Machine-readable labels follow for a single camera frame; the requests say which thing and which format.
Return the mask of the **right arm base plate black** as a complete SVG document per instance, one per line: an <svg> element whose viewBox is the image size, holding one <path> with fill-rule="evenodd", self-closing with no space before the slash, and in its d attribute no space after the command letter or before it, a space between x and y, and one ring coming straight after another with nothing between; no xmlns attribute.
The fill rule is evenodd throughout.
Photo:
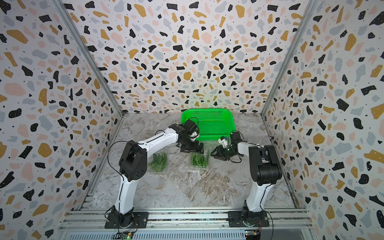
<svg viewBox="0 0 384 240"><path fill-rule="evenodd" d="M266 211L247 212L247 211L229 211L228 222L230 228L259 228L269 227L269 218Z"/></svg>

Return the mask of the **clear container peppers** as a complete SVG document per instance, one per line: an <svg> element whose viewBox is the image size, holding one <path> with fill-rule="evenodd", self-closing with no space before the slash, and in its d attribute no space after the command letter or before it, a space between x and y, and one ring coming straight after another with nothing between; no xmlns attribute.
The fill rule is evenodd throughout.
<svg viewBox="0 0 384 240"><path fill-rule="evenodd" d="M210 160L210 152L201 153L193 153L190 159L190 167L192 169L200 169L204 170L209 167Z"/></svg>
<svg viewBox="0 0 384 240"><path fill-rule="evenodd" d="M152 155L152 161L149 163L149 171L161 173L164 172L168 164L168 154L157 152Z"/></svg>

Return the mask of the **green plastic mesh basket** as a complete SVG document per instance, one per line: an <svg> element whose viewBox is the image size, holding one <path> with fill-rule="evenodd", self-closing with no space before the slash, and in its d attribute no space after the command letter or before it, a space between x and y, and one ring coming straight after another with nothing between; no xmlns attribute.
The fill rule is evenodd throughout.
<svg viewBox="0 0 384 240"><path fill-rule="evenodd" d="M221 137L229 137L236 130L233 114L226 109L186 110L181 115L181 122L188 119L200 129L198 141L217 141Z"/></svg>

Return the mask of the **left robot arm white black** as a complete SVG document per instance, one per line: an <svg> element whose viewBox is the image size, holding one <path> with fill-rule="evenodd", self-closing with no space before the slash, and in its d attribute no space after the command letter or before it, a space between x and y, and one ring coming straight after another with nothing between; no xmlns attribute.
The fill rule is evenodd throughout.
<svg viewBox="0 0 384 240"><path fill-rule="evenodd" d="M177 144L183 153L204 153L204 144L197 138L200 135L198 122L190 119L181 124L172 124L158 131L153 137L143 141L124 141L125 148L119 160L120 187L116 203L106 217L107 223L127 227L134 221L134 196L136 188L147 172L148 158L163 148Z"/></svg>

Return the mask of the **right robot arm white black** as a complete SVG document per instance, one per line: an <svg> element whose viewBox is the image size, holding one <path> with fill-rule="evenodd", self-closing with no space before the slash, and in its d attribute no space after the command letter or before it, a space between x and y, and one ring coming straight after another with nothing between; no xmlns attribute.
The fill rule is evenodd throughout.
<svg viewBox="0 0 384 240"><path fill-rule="evenodd" d="M283 175L275 147L245 141L238 131L232 132L228 138L220 137L218 142L219 146L211 152L211 156L222 161L230 161L233 156L248 157L247 169L253 180L250 195L242 210L228 212L229 226L269 227L272 218L265 210L265 202L270 189Z"/></svg>

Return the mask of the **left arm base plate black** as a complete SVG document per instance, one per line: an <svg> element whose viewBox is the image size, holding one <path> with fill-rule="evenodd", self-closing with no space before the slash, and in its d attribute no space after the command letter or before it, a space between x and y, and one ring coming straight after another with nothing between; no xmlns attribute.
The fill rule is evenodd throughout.
<svg viewBox="0 0 384 240"><path fill-rule="evenodd" d="M149 218L148 212L132 212L125 215L109 213L105 229L145 229Z"/></svg>

